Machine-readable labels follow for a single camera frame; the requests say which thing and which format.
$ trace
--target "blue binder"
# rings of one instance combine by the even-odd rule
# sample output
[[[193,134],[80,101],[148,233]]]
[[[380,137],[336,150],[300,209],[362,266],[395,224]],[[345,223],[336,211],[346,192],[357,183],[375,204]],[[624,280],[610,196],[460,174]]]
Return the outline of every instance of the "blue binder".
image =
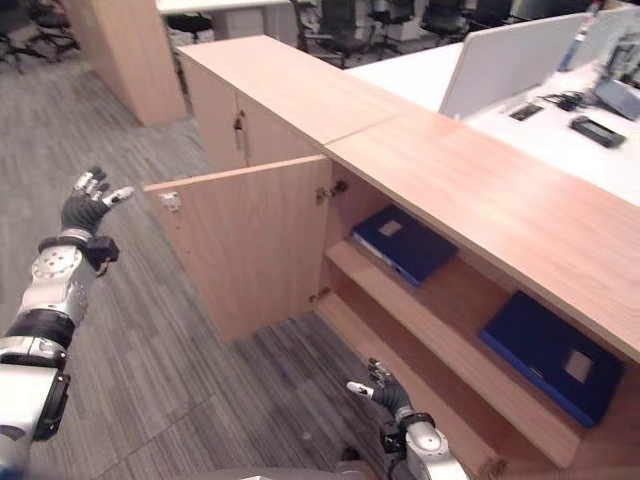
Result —
[[[522,292],[480,338],[585,427],[600,423],[624,365]]]
[[[356,225],[351,235],[414,287],[458,250],[395,205]]]

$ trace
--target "wooden shelf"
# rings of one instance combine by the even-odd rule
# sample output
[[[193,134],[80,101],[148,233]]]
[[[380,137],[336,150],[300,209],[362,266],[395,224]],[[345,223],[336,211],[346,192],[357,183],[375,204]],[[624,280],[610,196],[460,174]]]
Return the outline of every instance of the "wooden shelf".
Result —
[[[414,289],[352,240],[326,255],[549,459],[571,465],[583,429],[477,336],[508,293],[459,258]]]
[[[351,282],[324,298],[316,311],[364,361],[374,357],[391,369],[407,388],[414,408],[433,415],[474,478],[503,468],[497,446],[512,427],[360,287]],[[469,414],[479,423],[464,420]]]

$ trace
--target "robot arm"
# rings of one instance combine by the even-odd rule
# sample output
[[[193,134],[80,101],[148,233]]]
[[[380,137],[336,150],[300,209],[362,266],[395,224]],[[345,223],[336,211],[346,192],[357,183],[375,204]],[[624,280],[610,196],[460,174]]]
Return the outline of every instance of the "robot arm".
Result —
[[[388,478],[398,461],[406,458],[409,471],[418,480],[468,480],[431,415],[414,411],[406,390],[386,366],[370,359],[369,376],[376,383],[375,388],[356,382],[349,382],[347,388],[385,407],[399,427],[396,435],[381,433],[385,451],[398,453]]]
[[[106,174],[94,167],[76,182],[62,210],[62,233],[41,242],[32,282],[17,318],[0,338],[0,478],[19,474],[34,441],[58,430],[67,399],[67,349],[87,309],[96,276],[118,258],[100,222],[133,194],[125,187],[104,197]]]

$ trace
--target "wooden cabinet panel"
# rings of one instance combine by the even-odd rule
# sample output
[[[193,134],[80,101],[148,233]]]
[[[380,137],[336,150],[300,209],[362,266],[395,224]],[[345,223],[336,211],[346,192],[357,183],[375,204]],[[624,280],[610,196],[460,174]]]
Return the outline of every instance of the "wooden cabinet panel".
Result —
[[[255,101],[238,94],[244,148],[249,165],[278,162],[319,153],[309,140]]]
[[[64,0],[64,5],[86,58],[143,125],[187,115],[154,0]]]
[[[200,139],[213,171],[224,172],[248,166],[243,132],[233,128],[238,114],[235,90],[186,57],[181,58],[200,128]]]
[[[317,155],[145,189],[225,340],[310,309],[319,290],[331,161]],[[176,192],[169,212],[160,195]]]

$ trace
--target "open cabinet door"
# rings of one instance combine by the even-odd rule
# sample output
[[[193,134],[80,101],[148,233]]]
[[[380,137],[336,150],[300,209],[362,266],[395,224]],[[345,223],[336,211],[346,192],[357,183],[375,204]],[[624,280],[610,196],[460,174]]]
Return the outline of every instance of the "open cabinet door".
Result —
[[[330,181],[316,155],[145,188],[224,340],[311,308]]]

